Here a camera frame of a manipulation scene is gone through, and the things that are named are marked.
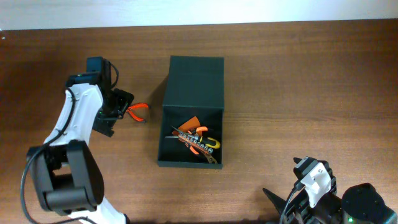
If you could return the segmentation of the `orange scraper wooden handle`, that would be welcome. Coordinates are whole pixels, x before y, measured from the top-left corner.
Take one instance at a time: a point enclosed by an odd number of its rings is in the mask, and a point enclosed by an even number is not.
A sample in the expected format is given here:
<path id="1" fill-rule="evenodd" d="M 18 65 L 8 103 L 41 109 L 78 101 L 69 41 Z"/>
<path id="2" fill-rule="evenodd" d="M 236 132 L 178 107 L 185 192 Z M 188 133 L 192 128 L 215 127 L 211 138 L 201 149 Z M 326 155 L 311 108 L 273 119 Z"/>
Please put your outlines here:
<path id="1" fill-rule="evenodd" d="M 199 128 L 200 126 L 202 126 L 199 122 L 199 119 L 194 116 L 193 118 L 189 119 L 188 121 L 186 121 L 184 124 L 182 124 L 179 128 L 177 129 L 181 129 L 182 131 L 192 131 L 196 128 Z M 198 131 L 199 135 L 203 135 L 204 137 L 209 137 L 207 136 L 207 134 L 210 132 L 210 128 L 207 127 L 207 131 Z M 213 153 L 209 156 L 203 155 L 203 154 L 199 154 L 196 155 L 198 157 L 201 158 L 205 158 L 209 164 L 217 164 L 218 161 L 213 157 L 213 154 L 215 153 L 216 149 L 213 150 Z"/>

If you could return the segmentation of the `orange socket bit rail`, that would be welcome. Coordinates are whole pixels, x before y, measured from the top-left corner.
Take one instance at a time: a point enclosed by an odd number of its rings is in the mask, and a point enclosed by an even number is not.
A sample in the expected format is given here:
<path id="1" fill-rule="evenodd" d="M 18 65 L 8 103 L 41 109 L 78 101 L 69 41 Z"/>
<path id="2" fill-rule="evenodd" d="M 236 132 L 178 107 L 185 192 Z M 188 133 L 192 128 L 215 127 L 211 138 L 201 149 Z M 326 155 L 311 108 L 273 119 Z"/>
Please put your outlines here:
<path id="1" fill-rule="evenodd" d="M 194 136 L 184 132 L 180 132 L 177 137 L 183 142 L 191 145 L 197 151 L 207 155 L 212 154 L 214 149 L 218 149 L 220 147 L 217 140 L 208 137 Z"/>

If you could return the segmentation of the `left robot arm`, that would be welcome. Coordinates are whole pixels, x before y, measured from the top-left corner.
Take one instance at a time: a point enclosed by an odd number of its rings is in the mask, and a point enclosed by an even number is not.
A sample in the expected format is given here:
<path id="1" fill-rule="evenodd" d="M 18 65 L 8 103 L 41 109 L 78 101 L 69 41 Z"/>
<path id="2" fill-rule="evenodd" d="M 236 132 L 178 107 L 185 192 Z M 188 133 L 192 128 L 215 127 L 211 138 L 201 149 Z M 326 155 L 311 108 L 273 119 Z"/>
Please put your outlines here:
<path id="1" fill-rule="evenodd" d="M 43 145 L 27 152 L 24 175 L 32 177 L 46 212 L 82 223 L 129 223 L 104 196 L 104 180 L 88 147 L 98 114 L 116 106 L 110 75 L 90 72 L 69 77 L 58 121 Z"/>

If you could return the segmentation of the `dark green box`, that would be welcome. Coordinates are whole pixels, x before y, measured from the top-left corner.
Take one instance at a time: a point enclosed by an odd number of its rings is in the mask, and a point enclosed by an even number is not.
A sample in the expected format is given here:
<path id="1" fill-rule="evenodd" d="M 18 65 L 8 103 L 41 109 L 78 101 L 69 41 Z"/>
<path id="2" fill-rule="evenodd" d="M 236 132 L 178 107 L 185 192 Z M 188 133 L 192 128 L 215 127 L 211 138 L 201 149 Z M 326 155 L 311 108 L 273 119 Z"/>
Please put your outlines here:
<path id="1" fill-rule="evenodd" d="M 184 142 L 171 138 L 192 118 L 209 129 L 204 135 L 223 140 L 224 58 L 171 56 L 162 102 L 157 163 L 161 167 L 222 169 L 223 149 L 215 149 L 210 164 L 203 154 L 194 154 Z"/>

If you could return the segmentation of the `orange needle nose pliers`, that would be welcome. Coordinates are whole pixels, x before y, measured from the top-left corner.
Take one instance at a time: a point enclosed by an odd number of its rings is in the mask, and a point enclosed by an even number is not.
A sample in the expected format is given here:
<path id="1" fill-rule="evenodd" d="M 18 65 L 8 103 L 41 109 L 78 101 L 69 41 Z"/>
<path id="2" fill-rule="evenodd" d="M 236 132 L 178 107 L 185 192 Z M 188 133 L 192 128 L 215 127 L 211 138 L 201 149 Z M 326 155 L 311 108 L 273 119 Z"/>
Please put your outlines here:
<path id="1" fill-rule="evenodd" d="M 213 150 L 217 149 L 219 146 L 217 140 L 198 134 L 198 131 L 207 131 L 207 127 L 200 126 L 192 131 L 182 131 L 181 129 L 177 129 L 175 127 L 172 128 L 177 133 L 171 136 L 166 136 L 166 138 L 178 139 L 179 141 L 183 142 L 195 155 L 203 154 L 209 156 L 213 153 Z"/>

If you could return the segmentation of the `yellow black screwdriver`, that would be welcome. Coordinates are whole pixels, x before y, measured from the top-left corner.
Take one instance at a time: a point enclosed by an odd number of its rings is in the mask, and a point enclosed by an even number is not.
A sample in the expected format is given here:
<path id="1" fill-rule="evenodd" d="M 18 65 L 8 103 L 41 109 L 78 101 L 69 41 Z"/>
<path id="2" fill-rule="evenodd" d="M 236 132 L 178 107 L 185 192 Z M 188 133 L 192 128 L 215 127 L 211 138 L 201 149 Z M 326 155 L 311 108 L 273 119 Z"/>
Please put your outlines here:
<path id="1" fill-rule="evenodd" d="M 203 137 L 203 136 L 194 136 L 189 134 L 188 137 L 192 139 L 196 144 L 203 144 L 212 149 L 219 149 L 221 147 L 221 143 L 213 138 L 210 137 Z"/>

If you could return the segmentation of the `small red cutting pliers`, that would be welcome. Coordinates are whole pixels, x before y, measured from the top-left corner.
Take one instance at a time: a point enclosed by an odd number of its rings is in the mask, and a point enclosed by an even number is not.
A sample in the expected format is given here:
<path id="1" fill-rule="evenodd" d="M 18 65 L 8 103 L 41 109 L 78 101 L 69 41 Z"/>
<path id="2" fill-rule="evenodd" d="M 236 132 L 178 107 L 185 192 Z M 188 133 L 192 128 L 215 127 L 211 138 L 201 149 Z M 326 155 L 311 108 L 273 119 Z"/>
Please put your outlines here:
<path id="1" fill-rule="evenodd" d="M 144 110 L 149 111 L 151 106 L 147 103 L 135 103 L 130 105 L 126 113 L 134 120 L 140 123 L 146 123 L 146 119 L 142 117 L 142 112 Z"/>

